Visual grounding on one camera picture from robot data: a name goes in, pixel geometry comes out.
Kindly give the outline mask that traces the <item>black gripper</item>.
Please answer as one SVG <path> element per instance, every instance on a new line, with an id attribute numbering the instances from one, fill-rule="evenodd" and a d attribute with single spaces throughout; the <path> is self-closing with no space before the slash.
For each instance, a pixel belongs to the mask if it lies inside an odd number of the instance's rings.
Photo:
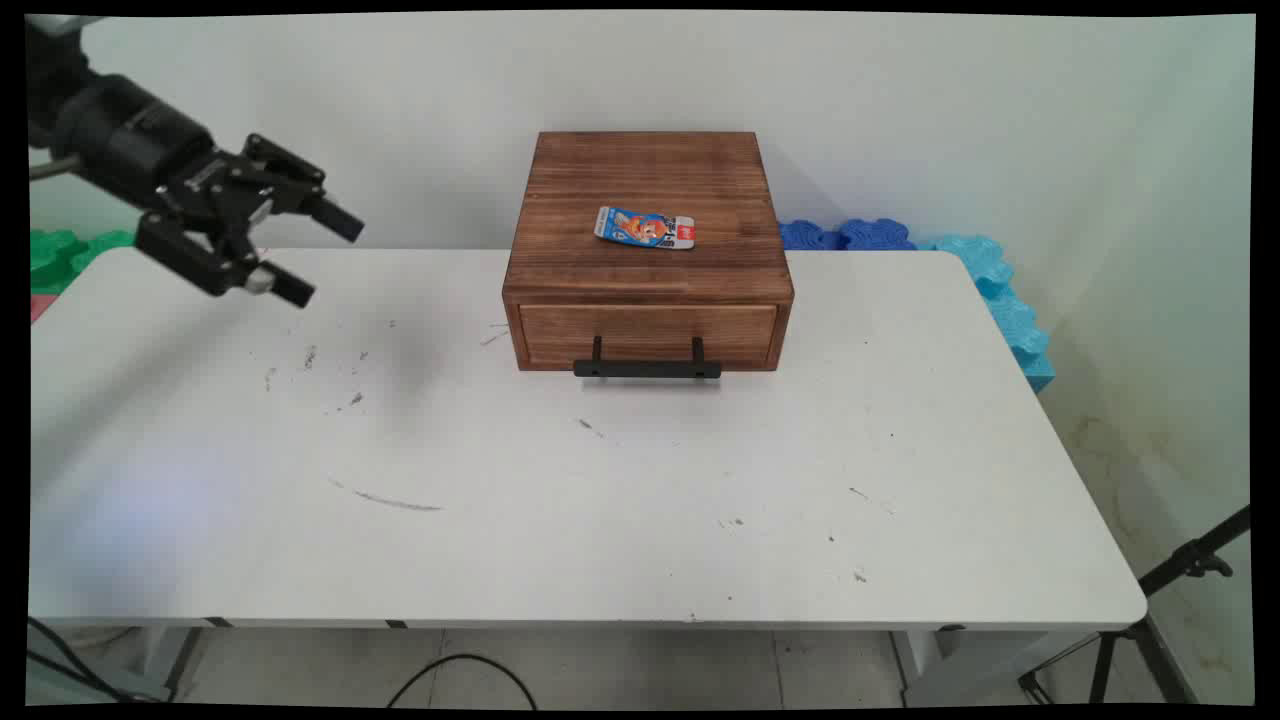
<path id="1" fill-rule="evenodd" d="M 124 76 L 52 77 L 52 159 L 143 213 L 136 249 L 212 297 L 242 290 L 306 307 L 315 286 L 264 260 L 252 228 L 294 214 L 353 243 L 365 224 L 329 196 L 326 173 L 298 154 L 250 135 L 241 156 Z"/>

